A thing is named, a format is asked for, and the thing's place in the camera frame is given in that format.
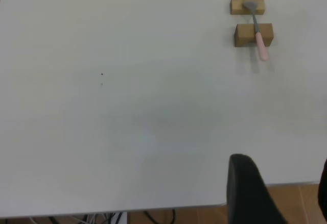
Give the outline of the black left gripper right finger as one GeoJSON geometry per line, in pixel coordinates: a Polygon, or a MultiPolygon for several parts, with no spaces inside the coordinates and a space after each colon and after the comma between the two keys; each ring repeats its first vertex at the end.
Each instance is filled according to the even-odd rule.
{"type": "Polygon", "coordinates": [[[324,163],[318,186],[318,205],[324,219],[327,221],[327,160],[324,163]]]}

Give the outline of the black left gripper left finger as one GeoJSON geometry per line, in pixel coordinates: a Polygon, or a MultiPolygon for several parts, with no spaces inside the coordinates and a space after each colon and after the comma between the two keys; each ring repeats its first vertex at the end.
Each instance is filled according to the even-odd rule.
{"type": "Polygon", "coordinates": [[[287,223],[247,155],[229,157],[226,199],[228,223],[287,223]]]}

